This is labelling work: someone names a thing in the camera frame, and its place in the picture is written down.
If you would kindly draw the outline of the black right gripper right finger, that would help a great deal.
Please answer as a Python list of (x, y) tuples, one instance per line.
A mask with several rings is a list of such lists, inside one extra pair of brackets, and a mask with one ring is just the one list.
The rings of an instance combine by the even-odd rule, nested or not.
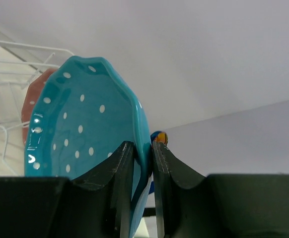
[(160, 238), (289, 238), (289, 175), (203, 176), (153, 143)]

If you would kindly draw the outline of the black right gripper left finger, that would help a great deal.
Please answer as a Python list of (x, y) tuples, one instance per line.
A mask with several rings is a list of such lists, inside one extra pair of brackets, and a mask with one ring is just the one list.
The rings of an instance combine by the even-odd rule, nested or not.
[(130, 237), (134, 145), (70, 180), (0, 177), (0, 238)]

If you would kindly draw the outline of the blue polka dot plate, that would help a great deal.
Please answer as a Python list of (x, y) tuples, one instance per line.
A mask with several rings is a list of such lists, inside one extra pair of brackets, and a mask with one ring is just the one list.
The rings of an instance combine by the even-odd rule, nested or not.
[(75, 179), (124, 141), (136, 149), (130, 225), (134, 235), (150, 187), (151, 140), (145, 112), (106, 59), (72, 56), (48, 78), (33, 108), (24, 174)]

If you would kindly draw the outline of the pink polka dot plate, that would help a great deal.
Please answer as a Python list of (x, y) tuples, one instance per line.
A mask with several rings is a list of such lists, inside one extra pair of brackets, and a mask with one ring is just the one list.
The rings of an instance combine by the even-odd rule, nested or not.
[(38, 98), (40, 97), (40, 94), (45, 86), (45, 83), (55, 71), (57, 71), (56, 68), (49, 68), (45, 70), (37, 79), (35, 79), (32, 83), (30, 83), (27, 89), (27, 93), (21, 110), (21, 122), (24, 124), (22, 127), (23, 145), (26, 144), (27, 134), (29, 130), (28, 127), (25, 126), (25, 123), (30, 121), (32, 111)]

